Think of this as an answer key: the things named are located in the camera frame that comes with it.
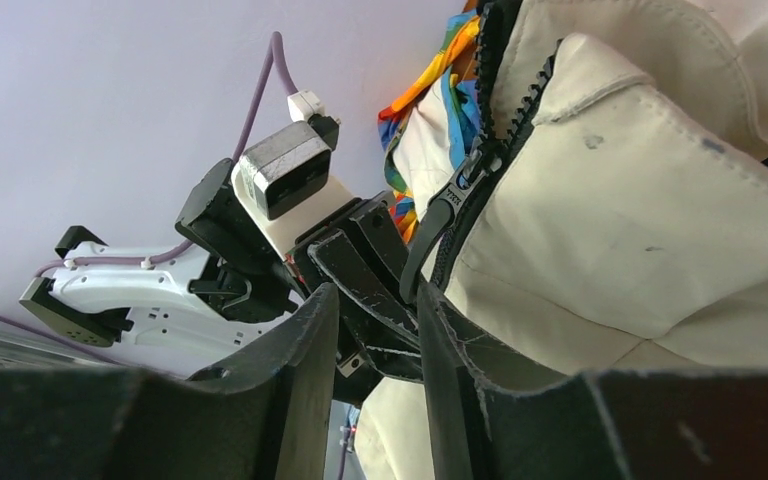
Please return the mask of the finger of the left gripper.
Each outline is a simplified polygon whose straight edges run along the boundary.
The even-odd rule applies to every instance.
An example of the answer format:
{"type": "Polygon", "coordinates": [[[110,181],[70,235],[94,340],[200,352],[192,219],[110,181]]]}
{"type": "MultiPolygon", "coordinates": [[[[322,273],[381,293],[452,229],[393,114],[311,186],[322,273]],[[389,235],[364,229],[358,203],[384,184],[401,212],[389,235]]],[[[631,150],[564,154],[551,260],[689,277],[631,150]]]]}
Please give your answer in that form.
{"type": "Polygon", "coordinates": [[[314,242],[307,253],[338,287],[341,319],[367,364],[387,377],[422,382],[415,311],[387,289],[344,232],[314,242]]]}
{"type": "Polygon", "coordinates": [[[372,307],[375,294],[388,294],[400,307],[415,312],[416,307],[402,299],[400,276],[407,260],[405,246],[390,217],[384,198],[352,198],[347,207],[344,227],[358,255],[358,263],[349,268],[344,292],[358,305],[372,307]]]}

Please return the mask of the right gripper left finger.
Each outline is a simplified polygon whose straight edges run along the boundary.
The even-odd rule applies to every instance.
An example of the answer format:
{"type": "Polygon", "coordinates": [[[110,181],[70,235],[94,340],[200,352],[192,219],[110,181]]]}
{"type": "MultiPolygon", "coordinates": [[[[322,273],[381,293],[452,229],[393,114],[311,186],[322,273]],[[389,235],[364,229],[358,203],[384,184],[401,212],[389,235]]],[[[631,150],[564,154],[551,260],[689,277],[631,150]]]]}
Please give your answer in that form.
{"type": "Polygon", "coordinates": [[[327,283],[187,380],[121,367],[0,369],[0,479],[320,479],[338,320],[327,283]]]}

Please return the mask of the beige zip jacket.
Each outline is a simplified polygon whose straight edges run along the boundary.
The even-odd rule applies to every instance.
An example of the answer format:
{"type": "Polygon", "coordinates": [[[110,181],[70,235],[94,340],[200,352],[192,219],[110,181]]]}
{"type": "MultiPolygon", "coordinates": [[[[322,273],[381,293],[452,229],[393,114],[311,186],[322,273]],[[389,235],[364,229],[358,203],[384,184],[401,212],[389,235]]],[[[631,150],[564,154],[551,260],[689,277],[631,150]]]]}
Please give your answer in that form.
{"type": "MultiPolygon", "coordinates": [[[[565,376],[768,369],[768,1],[478,15],[481,126],[411,240],[419,290],[565,376]]],[[[356,448],[439,479],[424,382],[382,380],[356,448]]]]}

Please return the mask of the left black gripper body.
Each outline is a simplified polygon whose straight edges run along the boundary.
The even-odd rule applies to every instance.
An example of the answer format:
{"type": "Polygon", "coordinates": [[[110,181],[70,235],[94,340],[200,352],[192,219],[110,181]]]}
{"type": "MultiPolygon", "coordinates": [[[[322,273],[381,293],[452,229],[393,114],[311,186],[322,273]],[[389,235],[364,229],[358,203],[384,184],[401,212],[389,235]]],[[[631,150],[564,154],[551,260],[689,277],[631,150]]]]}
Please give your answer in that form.
{"type": "Polygon", "coordinates": [[[361,405],[398,370],[398,233],[382,192],[352,196],[334,177],[269,219],[224,159],[192,189],[174,223],[208,254],[187,284],[226,323],[264,330],[325,283],[339,289],[334,397],[361,405]]]}

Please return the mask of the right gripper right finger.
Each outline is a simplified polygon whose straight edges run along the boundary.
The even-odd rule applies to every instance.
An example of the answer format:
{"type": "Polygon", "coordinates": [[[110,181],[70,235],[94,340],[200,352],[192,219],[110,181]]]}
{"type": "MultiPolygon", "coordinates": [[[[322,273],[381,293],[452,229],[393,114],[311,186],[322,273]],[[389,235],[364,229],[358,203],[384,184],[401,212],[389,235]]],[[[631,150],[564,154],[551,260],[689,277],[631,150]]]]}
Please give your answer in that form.
{"type": "Polygon", "coordinates": [[[768,369],[565,376],[417,296],[439,479],[768,479],[768,369]]]}

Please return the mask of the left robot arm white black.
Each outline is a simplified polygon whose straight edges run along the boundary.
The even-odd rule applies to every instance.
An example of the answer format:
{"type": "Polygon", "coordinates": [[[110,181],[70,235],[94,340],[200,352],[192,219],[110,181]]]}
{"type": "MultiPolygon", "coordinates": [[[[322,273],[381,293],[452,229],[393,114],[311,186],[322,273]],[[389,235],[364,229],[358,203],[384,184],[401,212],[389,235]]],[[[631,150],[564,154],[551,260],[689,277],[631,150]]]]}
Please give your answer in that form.
{"type": "Polygon", "coordinates": [[[275,328],[319,286],[336,286],[334,397],[363,402],[385,377],[420,382],[416,313],[398,294],[407,251],[392,197],[353,196],[334,177],[277,220],[250,211],[224,159],[191,190],[176,221],[185,243],[116,249],[83,226],[35,275],[21,305],[90,347],[167,347],[220,359],[275,328]]]}

